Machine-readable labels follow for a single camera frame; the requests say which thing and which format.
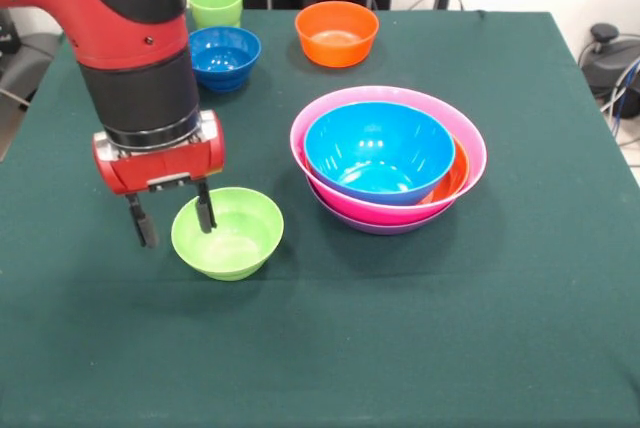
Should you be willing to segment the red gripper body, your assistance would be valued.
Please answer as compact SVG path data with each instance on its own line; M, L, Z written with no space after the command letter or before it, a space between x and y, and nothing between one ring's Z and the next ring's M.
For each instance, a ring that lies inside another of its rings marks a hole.
M92 152L102 179L117 195L186 184L221 172L225 164L224 133L212 110L202 111L199 127L177 145L127 152L98 132L93 135Z

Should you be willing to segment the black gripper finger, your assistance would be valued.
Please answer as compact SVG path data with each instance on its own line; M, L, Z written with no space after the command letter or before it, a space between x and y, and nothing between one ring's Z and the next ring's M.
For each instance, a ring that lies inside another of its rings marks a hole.
M125 198L140 245L155 248L158 245L158 236L152 218L142 208L137 194L127 194Z
M196 214L200 229L203 233L208 234L217 227L210 198L210 190L206 180L198 180L195 186L197 189Z

